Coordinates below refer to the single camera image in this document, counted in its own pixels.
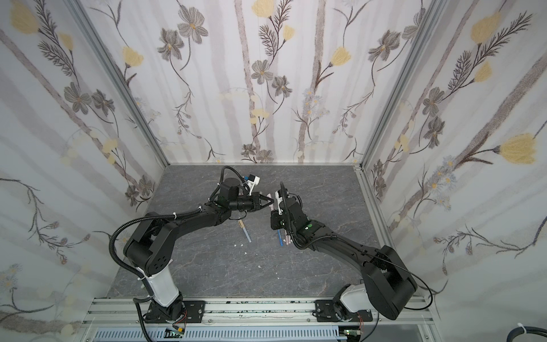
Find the dark blue pen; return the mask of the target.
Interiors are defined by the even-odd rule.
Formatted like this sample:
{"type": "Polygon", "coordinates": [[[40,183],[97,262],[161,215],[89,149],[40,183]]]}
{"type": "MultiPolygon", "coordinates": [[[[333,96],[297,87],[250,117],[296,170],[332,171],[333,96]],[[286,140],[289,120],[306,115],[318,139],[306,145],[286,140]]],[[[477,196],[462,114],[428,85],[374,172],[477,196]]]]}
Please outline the dark blue pen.
{"type": "Polygon", "coordinates": [[[283,236],[282,236],[281,230],[278,230],[278,237],[279,237],[280,245],[283,247],[284,242],[283,242],[283,236]]]}

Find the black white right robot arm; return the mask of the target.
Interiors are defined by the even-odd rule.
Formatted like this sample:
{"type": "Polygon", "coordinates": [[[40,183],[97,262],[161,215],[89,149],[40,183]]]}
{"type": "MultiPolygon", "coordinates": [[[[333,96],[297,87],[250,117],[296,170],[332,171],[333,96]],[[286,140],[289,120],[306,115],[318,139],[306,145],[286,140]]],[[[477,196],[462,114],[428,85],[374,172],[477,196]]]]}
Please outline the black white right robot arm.
{"type": "Polygon", "coordinates": [[[333,297],[332,315],[348,321],[355,314],[375,310],[396,320],[417,291],[415,278],[397,252],[387,245],[368,247],[335,233],[309,218],[294,195],[278,190],[275,198],[278,209],[272,213],[272,229],[285,230],[298,249],[329,255],[361,275],[361,284],[347,284],[333,297]]]}

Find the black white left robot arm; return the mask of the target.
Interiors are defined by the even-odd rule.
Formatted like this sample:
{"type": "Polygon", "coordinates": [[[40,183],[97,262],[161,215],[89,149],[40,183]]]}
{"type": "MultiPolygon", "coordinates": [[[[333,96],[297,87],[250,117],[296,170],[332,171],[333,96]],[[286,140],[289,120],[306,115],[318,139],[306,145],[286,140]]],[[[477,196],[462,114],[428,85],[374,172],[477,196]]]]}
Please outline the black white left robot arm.
{"type": "Polygon", "coordinates": [[[135,219],[138,225],[123,249],[125,269],[134,273],[148,292],[149,309],[145,323],[177,323],[187,318],[183,295],[172,278],[170,264],[175,242],[199,229],[216,227],[231,219],[232,212],[257,212],[274,200],[253,191],[256,177],[220,181],[209,200],[190,212],[158,215],[149,213],[135,219]]]}

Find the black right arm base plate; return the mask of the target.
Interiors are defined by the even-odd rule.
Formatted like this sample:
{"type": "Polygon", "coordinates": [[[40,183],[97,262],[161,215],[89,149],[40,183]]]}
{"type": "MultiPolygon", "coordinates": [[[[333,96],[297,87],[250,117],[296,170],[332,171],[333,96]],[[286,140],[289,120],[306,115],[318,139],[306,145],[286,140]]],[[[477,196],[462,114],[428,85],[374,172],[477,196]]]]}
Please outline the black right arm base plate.
{"type": "Polygon", "coordinates": [[[320,323],[343,323],[343,322],[372,322],[374,320],[370,311],[350,312],[340,302],[333,299],[317,299],[314,302],[315,309],[312,315],[320,323]]]}

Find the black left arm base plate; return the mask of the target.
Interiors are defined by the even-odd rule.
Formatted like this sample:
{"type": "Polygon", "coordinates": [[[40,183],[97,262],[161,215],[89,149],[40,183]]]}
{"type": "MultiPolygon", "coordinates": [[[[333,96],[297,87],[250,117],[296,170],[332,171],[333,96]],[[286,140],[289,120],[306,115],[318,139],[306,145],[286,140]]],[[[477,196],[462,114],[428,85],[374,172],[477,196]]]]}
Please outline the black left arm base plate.
{"type": "Polygon", "coordinates": [[[145,323],[201,323],[205,313],[204,301],[175,301],[164,307],[152,301],[144,314],[145,323]]]}

